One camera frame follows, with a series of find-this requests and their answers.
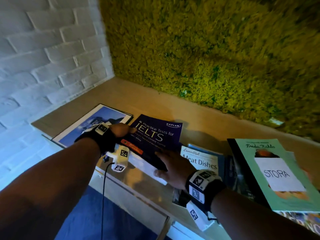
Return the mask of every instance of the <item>blue floor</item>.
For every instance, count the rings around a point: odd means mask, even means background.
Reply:
[[[155,240],[157,235],[113,202],[104,199],[103,239]],[[102,195],[88,186],[55,240],[100,240]]]

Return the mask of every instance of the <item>white brick wall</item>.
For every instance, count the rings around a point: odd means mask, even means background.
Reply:
[[[53,153],[35,119],[114,76],[98,0],[0,0],[0,190]]]

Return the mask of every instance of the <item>orange label on book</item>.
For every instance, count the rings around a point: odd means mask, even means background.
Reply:
[[[138,148],[136,145],[132,144],[130,141],[122,139],[121,143],[126,145],[126,147],[129,147],[129,148],[133,149],[134,151],[136,151],[137,153],[139,153],[140,155],[142,155],[143,151],[140,148]]]

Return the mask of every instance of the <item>hand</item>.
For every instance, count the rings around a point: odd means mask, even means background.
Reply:
[[[112,124],[109,128],[116,137],[124,137],[128,133],[133,134],[137,131],[137,128],[132,128],[124,123]]]
[[[176,189],[185,190],[187,178],[196,171],[196,168],[178,153],[163,151],[155,154],[163,161],[168,171],[155,170],[154,176],[162,178]]]

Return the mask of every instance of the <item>green moss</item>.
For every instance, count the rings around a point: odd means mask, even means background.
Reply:
[[[317,0],[100,0],[115,74],[320,141]]]

